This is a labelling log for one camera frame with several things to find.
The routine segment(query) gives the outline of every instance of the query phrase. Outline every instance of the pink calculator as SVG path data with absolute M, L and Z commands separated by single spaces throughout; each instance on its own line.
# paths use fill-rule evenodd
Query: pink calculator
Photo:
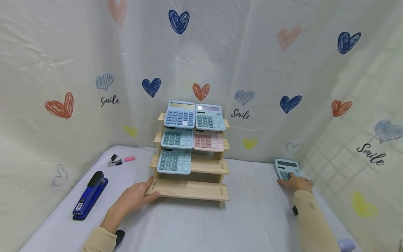
M 224 142 L 220 131 L 204 131 L 196 129 L 193 134 L 193 149 L 223 152 Z

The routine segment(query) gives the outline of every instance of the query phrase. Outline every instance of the blue calculator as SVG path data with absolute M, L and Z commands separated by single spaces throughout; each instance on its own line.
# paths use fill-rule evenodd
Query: blue calculator
M 190 150 L 193 148 L 193 130 L 165 127 L 161 146 Z
M 196 129 L 225 131 L 224 118 L 220 106 L 209 104 L 196 105 Z
M 301 174 L 302 172 L 299 170 L 299 165 L 295 161 L 276 159 L 274 168 L 276 169 L 277 176 L 285 181 L 290 179 L 290 172 L 292 172 L 295 176 L 303 177 Z
M 192 153 L 190 150 L 162 148 L 158 161 L 159 173 L 188 175 L 190 174 L 190 163 Z
M 195 127 L 195 104 L 169 101 L 164 125 L 166 127 L 193 129 Z

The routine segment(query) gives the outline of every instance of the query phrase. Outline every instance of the beige sleeve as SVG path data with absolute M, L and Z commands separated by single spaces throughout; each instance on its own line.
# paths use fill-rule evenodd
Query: beige sleeve
M 112 252 L 116 246 L 116 237 L 103 227 L 97 227 L 84 243 L 81 252 Z
M 299 238 L 303 252 L 340 252 L 339 245 L 325 216 L 308 191 L 296 191 L 294 204 L 298 210 Z

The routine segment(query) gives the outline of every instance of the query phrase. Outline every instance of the table surface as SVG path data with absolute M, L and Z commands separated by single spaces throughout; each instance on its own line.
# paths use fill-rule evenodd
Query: table surface
M 100 225 L 107 209 L 133 183 L 147 180 L 156 150 L 146 147 L 114 146 L 104 152 L 43 225 L 20 251 L 75 252 L 92 230 Z M 108 167 L 113 154 L 135 161 Z M 300 244 L 293 194 L 280 187 L 272 164 L 227 159 L 230 175 L 224 177 L 230 201 L 217 202 L 160 198 L 130 214 L 119 229 L 126 232 L 117 250 L 194 252 L 298 252 Z M 73 221 L 72 210 L 96 171 L 109 184 L 84 221 Z M 338 240 L 351 238 L 335 214 L 314 191 L 326 219 Z M 357 246 L 354 252 L 361 252 Z

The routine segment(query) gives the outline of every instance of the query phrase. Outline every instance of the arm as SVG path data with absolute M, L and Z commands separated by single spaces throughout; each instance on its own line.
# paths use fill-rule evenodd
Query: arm
M 127 188 L 109 208 L 101 226 L 92 231 L 81 252 L 112 252 L 116 246 L 117 237 L 114 233 L 126 215 L 141 209 L 160 196 L 158 192 L 144 196 L 152 182 L 153 177 L 147 182 L 136 183 Z
M 312 194 L 313 181 L 290 173 L 290 179 L 278 179 L 280 185 L 295 190 L 299 238 L 303 252 L 340 252 L 336 238 Z

